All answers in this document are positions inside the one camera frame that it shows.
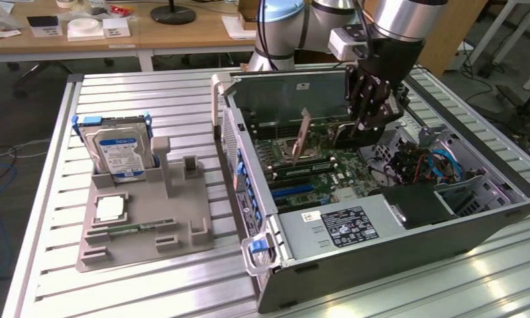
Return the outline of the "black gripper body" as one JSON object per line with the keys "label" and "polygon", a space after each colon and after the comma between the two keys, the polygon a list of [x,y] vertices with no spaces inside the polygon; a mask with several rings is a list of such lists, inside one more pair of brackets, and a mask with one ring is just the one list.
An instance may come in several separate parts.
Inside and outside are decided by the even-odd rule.
{"label": "black gripper body", "polygon": [[419,60],[425,40],[405,42],[393,38],[379,38],[373,41],[375,55],[359,61],[357,86],[364,89],[368,84],[379,87],[389,82],[396,90]]}

